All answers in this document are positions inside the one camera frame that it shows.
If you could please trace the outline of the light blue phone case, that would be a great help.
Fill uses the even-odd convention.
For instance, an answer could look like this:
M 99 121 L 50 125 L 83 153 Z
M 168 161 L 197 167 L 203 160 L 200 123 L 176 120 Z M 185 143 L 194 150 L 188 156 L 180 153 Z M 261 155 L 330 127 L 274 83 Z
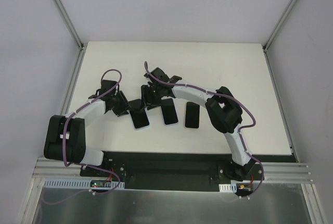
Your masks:
M 146 116 L 132 116 L 131 118 L 135 130 L 141 130 L 150 126 L 149 119 Z

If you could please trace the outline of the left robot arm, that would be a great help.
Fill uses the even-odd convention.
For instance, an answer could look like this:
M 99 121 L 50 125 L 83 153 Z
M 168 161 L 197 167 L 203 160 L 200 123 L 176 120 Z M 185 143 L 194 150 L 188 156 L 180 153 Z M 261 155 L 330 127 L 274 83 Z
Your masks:
M 53 115 L 48 124 L 44 157 L 70 164 L 92 166 L 100 177 L 110 170 L 106 153 L 86 145 L 86 128 L 107 112 L 120 117 L 129 112 L 129 102 L 119 89 L 119 82 L 102 80 L 101 87 L 74 112 Z

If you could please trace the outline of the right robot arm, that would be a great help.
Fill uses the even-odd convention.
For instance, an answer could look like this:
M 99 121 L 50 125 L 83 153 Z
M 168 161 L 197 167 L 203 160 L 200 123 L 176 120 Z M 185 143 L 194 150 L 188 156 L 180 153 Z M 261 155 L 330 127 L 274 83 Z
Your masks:
M 163 97 L 187 100 L 206 109 L 210 122 L 218 132 L 224 134 L 231 151 L 232 161 L 223 172 L 226 177 L 237 181 L 247 179 L 253 173 L 255 160 L 245 138 L 244 128 L 255 126 L 256 120 L 245 106 L 236 100 L 224 86 L 212 91 L 193 85 L 182 77 L 169 77 L 160 68 L 148 71 L 145 63 L 148 84 L 141 88 L 144 107 L 154 108 L 161 105 Z

